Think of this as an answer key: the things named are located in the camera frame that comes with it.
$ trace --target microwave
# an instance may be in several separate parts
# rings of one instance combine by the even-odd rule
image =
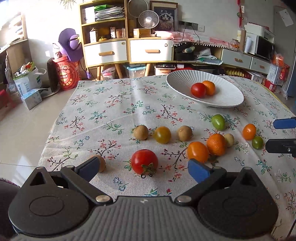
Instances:
[[[252,39],[251,47],[248,53],[269,61],[272,60],[275,52],[275,45],[273,43],[255,34],[247,33],[246,37],[250,37]]]

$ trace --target white plate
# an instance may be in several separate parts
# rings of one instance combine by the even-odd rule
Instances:
[[[216,86],[213,96],[196,98],[191,94],[191,86],[205,80],[212,81]],[[227,80],[207,72],[197,70],[179,70],[166,77],[167,84],[179,94],[198,103],[221,108],[236,107],[244,101],[242,92]]]

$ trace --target orange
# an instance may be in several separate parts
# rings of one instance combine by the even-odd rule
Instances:
[[[242,136],[247,141],[251,141],[256,135],[256,126],[253,124],[247,124],[244,129],[242,130]]]
[[[187,148],[188,160],[195,159],[201,163],[205,163],[209,158],[207,147],[201,142],[191,142]]]
[[[227,142],[224,136],[213,134],[207,140],[207,149],[211,155],[222,156],[225,154]]]
[[[208,80],[205,80],[203,82],[203,84],[205,85],[205,89],[206,89],[206,95],[214,95],[215,94],[215,91],[216,91],[216,86],[213,82],[211,81],[208,81]]]

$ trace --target red bucket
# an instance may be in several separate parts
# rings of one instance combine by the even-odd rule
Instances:
[[[71,62],[67,56],[53,59],[57,66],[57,74],[62,90],[70,90],[81,80],[79,62]]]

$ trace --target fan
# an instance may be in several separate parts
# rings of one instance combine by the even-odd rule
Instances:
[[[148,9],[148,3],[145,0],[129,0],[128,2],[128,13],[134,18],[138,18],[142,12]]]
[[[159,16],[156,12],[147,10],[139,15],[139,24],[143,28],[155,28],[159,23]]]

